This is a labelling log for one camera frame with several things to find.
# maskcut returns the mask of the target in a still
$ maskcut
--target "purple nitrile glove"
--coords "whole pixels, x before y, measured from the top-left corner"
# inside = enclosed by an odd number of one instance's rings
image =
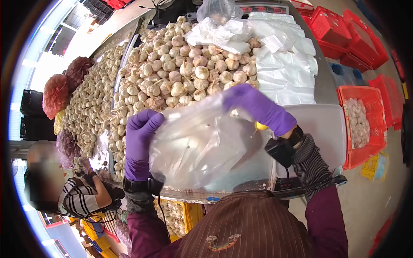
[[[161,113],[146,109],[131,116],[126,125],[125,177],[146,181],[149,172],[149,145],[155,131],[164,122]]]
[[[231,87],[225,91],[224,96],[224,108],[245,109],[255,121],[268,126],[274,132],[274,136],[285,134],[297,123],[283,107],[272,102],[250,84],[243,83]]]

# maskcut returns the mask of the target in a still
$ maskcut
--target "floor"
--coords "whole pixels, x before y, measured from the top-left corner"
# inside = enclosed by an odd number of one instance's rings
[[[96,30],[95,40],[90,40],[90,42],[97,44],[102,37],[105,38],[107,36],[108,31],[114,33],[124,24],[127,24],[133,18],[139,16],[145,11],[140,8],[139,5],[144,5],[146,2],[148,2],[148,0],[136,0],[125,9],[115,13],[104,26]],[[388,44],[357,8],[353,0],[310,0],[310,2],[315,7],[321,5],[340,15],[343,14],[345,9],[349,9],[361,17],[363,21],[374,30],[375,34],[382,40],[389,54]],[[86,52],[93,52],[94,49],[85,50],[84,55],[87,56]],[[332,59],[327,60],[328,62],[338,62]],[[400,79],[391,59],[377,70],[370,70],[363,73],[363,79],[367,84],[368,80],[375,79],[381,73],[393,78],[395,82],[400,85],[399,90],[401,91]],[[349,241],[350,258],[368,257],[368,251],[373,245],[374,236],[396,210],[403,191],[407,169],[406,166],[402,164],[400,131],[389,129],[387,136],[388,143],[384,152],[390,155],[390,167],[387,171],[385,181],[372,182],[368,180],[361,175],[361,166],[359,166],[343,172],[343,175],[348,179],[348,183],[338,188]],[[291,213],[293,213],[298,220],[304,222],[304,224],[306,224],[304,217],[305,208],[303,201],[300,199],[290,201]],[[125,251],[124,247],[115,243],[113,243],[112,246],[114,251]]]

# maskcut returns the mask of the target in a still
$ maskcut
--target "black and white striped shirt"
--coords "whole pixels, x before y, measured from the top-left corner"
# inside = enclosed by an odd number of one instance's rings
[[[74,186],[75,181],[71,178],[64,184],[63,192],[60,194],[58,208],[59,212],[68,215],[85,216],[99,209],[95,194],[96,190],[92,186]]]

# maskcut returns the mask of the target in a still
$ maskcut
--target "brown striped apron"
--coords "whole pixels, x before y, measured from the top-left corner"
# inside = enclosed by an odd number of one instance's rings
[[[269,191],[228,195],[182,239],[176,257],[311,257],[310,237]]]

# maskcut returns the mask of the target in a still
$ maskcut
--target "worker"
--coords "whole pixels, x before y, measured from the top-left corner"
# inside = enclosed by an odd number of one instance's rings
[[[149,145],[163,123],[144,110],[128,119],[123,187],[127,200],[132,258],[146,257],[348,257],[348,242],[337,189],[310,134],[296,119],[249,84],[225,92],[226,109],[239,107],[267,125],[276,137],[293,136],[292,165],[305,191],[307,228],[267,190],[223,197],[183,238],[170,243],[148,186]]]
[[[29,149],[24,174],[27,202],[38,211],[73,218],[117,210],[124,198],[123,191],[105,186],[89,160],[79,158],[79,163],[83,178],[64,182],[56,146],[46,140],[36,142]]]

